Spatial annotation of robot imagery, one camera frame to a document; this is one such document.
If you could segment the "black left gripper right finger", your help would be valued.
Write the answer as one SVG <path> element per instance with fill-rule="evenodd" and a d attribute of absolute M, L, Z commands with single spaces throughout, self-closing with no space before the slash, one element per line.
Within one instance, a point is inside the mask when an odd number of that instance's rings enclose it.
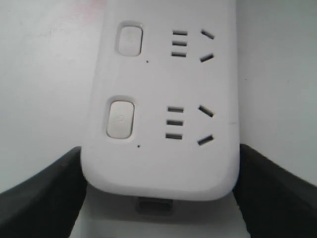
<path fill-rule="evenodd" d="M 245 144 L 233 194 L 252 238 L 317 236 L 317 187 Z"/>

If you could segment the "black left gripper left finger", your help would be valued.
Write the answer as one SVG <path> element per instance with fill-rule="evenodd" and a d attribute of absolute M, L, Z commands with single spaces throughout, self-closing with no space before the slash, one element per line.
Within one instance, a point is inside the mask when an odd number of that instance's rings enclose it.
<path fill-rule="evenodd" d="M 74 147 L 54 163 L 0 194 L 2 238 L 68 238 L 86 197 Z"/>

